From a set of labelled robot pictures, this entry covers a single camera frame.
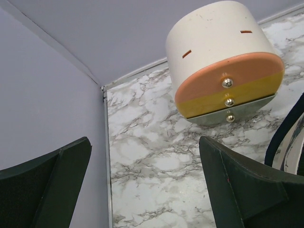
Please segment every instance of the black strap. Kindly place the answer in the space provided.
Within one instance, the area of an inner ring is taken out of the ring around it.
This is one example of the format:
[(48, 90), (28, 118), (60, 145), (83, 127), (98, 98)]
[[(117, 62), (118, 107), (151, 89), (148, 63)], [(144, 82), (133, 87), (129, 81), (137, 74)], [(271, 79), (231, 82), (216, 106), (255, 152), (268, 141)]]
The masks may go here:
[(288, 113), (287, 117), (283, 120), (274, 136), (272, 137), (270, 144), (266, 150), (265, 154), (265, 165), (272, 166), (272, 163), (275, 158), (275, 154), (277, 149), (279, 148), (281, 142), (289, 132), (289, 130), (293, 127), (296, 121), (301, 117), (304, 113), (304, 93), (301, 95), (300, 99), (293, 106), (291, 111)]

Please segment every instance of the marble surface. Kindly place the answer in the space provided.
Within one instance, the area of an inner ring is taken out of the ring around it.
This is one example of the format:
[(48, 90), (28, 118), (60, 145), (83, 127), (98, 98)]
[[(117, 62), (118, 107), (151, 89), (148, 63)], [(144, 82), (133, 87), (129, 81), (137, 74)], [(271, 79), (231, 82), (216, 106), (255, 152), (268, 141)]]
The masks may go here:
[(108, 91), (115, 228), (213, 228), (198, 141), (212, 136), (259, 162), (284, 117), (304, 92), (304, 14), (264, 28), (286, 65), (277, 96), (252, 119), (213, 127), (178, 113), (169, 70)]

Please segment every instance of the silver knob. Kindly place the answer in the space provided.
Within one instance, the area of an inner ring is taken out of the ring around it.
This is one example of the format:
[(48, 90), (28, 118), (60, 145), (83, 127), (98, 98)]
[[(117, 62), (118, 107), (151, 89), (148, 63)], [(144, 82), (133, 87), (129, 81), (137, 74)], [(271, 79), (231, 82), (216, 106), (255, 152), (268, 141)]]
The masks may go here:
[(225, 101), (225, 105), (226, 105), (226, 107), (232, 107), (232, 106), (234, 106), (234, 100), (232, 98), (228, 98)]
[(222, 82), (222, 86), (224, 88), (230, 88), (233, 85), (233, 80), (231, 78), (225, 78), (224, 81)]
[(226, 120), (228, 123), (232, 123), (236, 120), (235, 116), (233, 114), (229, 114), (227, 117), (226, 117)]

